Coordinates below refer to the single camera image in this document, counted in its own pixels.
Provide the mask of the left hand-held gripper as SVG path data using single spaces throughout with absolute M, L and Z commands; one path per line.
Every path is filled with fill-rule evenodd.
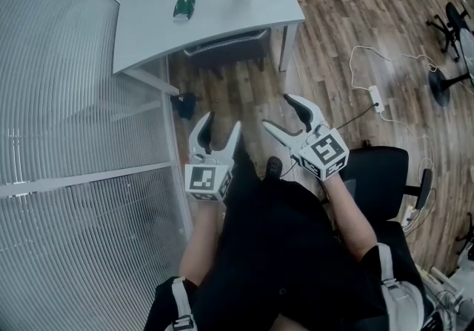
M 210 143 L 214 115 L 214 112 L 206 113 L 189 136 L 185 192 L 197 201 L 223 203 L 233 180 L 233 155 L 241 137 L 241 122 L 237 121 L 234 125 L 224 148 L 212 152 Z

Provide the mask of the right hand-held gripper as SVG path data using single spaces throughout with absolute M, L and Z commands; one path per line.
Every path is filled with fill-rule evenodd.
M 283 95 L 284 100 L 296 111 L 299 120 L 306 127 L 307 133 L 313 133 L 321 124 L 326 124 L 321 109 L 304 97 L 294 94 Z M 307 133 L 299 130 L 290 133 L 278 124 L 263 120 L 264 129 L 287 148 L 301 146 Z M 330 176 L 346 167 L 349 149 L 336 128 L 322 136 L 309 138 L 309 142 L 296 153 L 299 165 L 312 173 L 316 178 L 325 181 Z

